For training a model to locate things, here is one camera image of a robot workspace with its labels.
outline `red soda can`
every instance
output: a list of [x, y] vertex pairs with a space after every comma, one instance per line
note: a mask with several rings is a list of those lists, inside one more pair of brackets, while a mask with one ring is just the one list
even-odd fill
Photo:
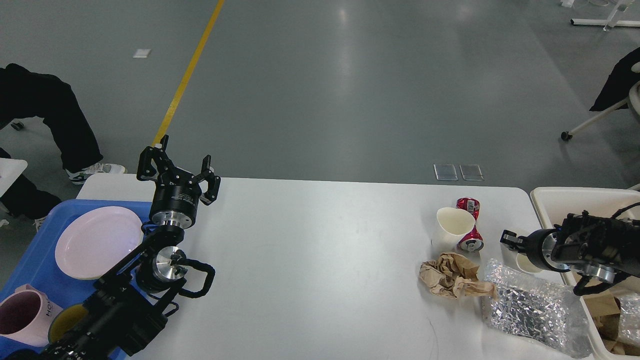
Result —
[[[480, 214], [480, 202], [478, 200], [471, 197], [463, 197], [456, 201], [456, 207], [467, 210], [477, 221], [478, 215]], [[466, 234], [462, 240], [458, 242], [458, 247], [460, 250], [468, 252], [480, 251], [484, 247], [484, 240], [475, 226], [470, 233]]]

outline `sneaker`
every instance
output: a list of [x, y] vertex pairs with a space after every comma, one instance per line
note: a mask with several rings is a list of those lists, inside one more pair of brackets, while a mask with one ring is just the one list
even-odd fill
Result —
[[76, 185], [82, 185], [91, 175], [98, 173], [105, 174], [124, 174], [127, 169], [118, 164], [105, 164], [105, 163], [95, 163], [90, 167], [84, 168], [78, 172], [70, 172], [65, 169], [67, 175], [69, 176], [69, 180]]
[[33, 225], [36, 227], [36, 233], [40, 230], [42, 224], [44, 224], [44, 220], [47, 220], [47, 217], [37, 218], [33, 221]]

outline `white paper cup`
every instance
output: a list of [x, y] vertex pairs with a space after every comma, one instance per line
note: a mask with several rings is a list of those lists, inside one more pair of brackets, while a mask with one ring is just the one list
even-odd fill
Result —
[[531, 260], [529, 260], [529, 258], [524, 254], [518, 253], [518, 255], [516, 255], [516, 264], [518, 265], [518, 268], [523, 272], [536, 273], [542, 271], [541, 268], [533, 265], [533, 263], [531, 263]]
[[431, 246], [436, 253], [455, 250], [464, 235], [473, 230], [476, 219], [467, 210], [442, 208], [436, 214]]
[[49, 327], [62, 308], [25, 284], [0, 303], [0, 336], [34, 347], [49, 343]]
[[516, 262], [517, 252], [509, 250], [503, 243], [500, 244], [500, 251], [502, 252], [502, 262], [508, 267], [519, 270], [520, 267]]

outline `silver foil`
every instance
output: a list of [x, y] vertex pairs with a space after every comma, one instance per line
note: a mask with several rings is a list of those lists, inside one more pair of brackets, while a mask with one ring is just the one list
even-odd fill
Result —
[[640, 295], [620, 297], [618, 341], [640, 347]]
[[537, 340], [575, 359], [591, 353], [587, 316], [571, 286], [560, 285], [491, 259], [485, 281], [498, 288], [498, 300], [483, 297], [483, 320], [500, 331]]

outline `white chair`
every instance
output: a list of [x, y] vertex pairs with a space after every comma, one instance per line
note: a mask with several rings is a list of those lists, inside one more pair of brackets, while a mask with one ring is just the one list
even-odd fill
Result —
[[[632, 66], [631, 67], [631, 71], [640, 74], [640, 63], [636, 63], [634, 66]], [[626, 99], [616, 102], [612, 106], [610, 106], [607, 109], [599, 112], [597, 115], [595, 115], [594, 117], [592, 117], [592, 118], [588, 119], [587, 121], [581, 123], [580, 125], [576, 126], [575, 128], [573, 128], [573, 129], [571, 129], [569, 131], [563, 131], [560, 134], [560, 138], [562, 138], [562, 140], [564, 140], [564, 141], [571, 140], [576, 133], [578, 133], [579, 131], [584, 130], [589, 125], [592, 125], [594, 122], [604, 119], [608, 114], [612, 113], [614, 110], [619, 109], [620, 106], [623, 106], [624, 104], [628, 104], [629, 105], [629, 110], [631, 111], [631, 113], [634, 114], [634, 116], [638, 117], [638, 112], [640, 111], [640, 104], [637, 102], [638, 101], [637, 99], [638, 99], [638, 86], [639, 85], [640, 85], [640, 81], [637, 82], [634, 86], [631, 86], [631, 89], [629, 90], [629, 96]]]

